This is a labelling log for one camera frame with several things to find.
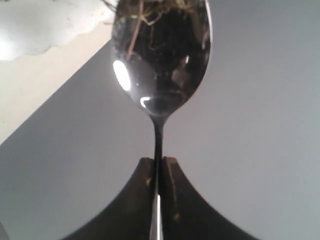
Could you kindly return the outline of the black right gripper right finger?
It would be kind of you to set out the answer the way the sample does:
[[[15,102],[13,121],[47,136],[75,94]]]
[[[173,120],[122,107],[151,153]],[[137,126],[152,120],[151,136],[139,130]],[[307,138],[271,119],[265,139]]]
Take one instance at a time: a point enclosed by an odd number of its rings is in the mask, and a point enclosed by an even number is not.
[[[161,161],[161,223],[164,240],[255,240],[197,192],[174,157]]]

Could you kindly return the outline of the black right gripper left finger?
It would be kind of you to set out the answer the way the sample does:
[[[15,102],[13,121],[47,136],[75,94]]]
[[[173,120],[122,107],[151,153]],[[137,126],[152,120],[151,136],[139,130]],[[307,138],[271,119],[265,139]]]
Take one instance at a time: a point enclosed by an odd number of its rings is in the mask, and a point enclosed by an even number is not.
[[[155,196],[155,161],[139,160],[130,179],[97,216],[66,240],[149,240]]]

